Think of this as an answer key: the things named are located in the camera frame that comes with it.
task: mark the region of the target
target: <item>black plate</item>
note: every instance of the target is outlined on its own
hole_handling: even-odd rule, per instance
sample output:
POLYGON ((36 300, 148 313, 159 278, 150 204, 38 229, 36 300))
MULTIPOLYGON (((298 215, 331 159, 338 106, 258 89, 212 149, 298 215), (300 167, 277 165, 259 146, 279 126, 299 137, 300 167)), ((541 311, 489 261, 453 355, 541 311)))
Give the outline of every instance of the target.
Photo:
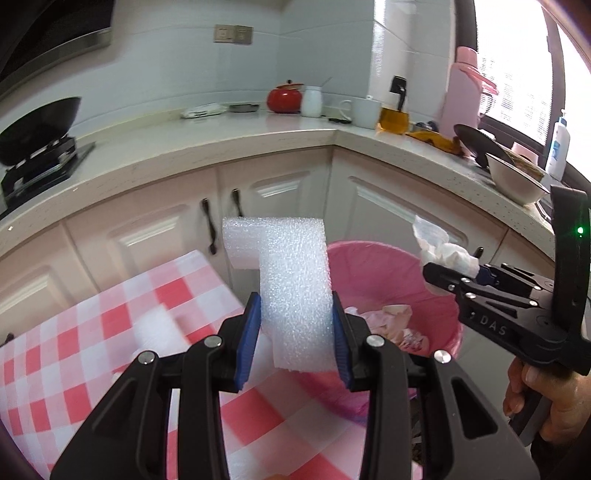
POLYGON ((454 132, 460 141, 472 152, 476 163, 482 168, 488 168, 488 158, 486 154, 494 155, 508 164, 513 165, 513 160, 503 150, 503 148, 494 140, 488 138, 484 133, 467 125, 454 125, 454 132))

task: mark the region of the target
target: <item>human hand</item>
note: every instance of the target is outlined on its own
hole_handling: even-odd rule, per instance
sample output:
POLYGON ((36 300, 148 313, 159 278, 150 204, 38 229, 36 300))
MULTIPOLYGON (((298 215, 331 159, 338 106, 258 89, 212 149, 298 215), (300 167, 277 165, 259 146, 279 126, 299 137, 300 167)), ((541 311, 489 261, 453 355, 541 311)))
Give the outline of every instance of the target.
POLYGON ((509 386, 503 412, 509 416, 524 406, 524 391, 529 387, 552 401, 550 416, 540 429, 540 436, 554 445, 566 445, 576 439, 591 414, 591 377, 571 372, 556 376, 515 358, 507 372, 509 386))

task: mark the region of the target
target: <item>white mug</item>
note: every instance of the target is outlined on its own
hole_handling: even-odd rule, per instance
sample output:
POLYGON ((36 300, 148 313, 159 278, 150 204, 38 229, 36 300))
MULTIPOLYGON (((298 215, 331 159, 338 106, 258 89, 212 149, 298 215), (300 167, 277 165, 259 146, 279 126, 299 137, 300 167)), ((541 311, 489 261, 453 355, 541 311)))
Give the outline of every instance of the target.
POLYGON ((351 120, 354 126, 373 130, 382 112, 382 102, 373 100, 371 97, 343 100, 339 103, 339 111, 344 118, 351 120), (343 106, 347 103, 351 106, 345 112, 343 106))

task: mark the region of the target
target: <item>gas stove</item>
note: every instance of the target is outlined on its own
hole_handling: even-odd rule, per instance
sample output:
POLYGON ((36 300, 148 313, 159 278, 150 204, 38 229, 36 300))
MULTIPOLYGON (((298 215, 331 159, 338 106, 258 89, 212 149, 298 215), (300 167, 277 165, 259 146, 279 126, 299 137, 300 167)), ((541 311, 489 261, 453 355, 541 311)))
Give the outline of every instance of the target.
POLYGON ((0 182, 7 207, 0 213, 0 219, 41 192, 69 179, 94 147, 91 143, 77 148, 76 139, 65 135, 9 168, 0 182))

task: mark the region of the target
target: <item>black wok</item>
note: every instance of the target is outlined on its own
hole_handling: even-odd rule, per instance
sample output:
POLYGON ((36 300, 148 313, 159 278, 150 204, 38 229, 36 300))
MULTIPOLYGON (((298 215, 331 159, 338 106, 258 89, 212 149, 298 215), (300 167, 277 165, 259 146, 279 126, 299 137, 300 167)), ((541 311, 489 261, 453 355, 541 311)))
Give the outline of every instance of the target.
POLYGON ((64 98, 29 112, 0 134, 0 162, 7 167, 63 137, 74 123, 80 97, 64 98))

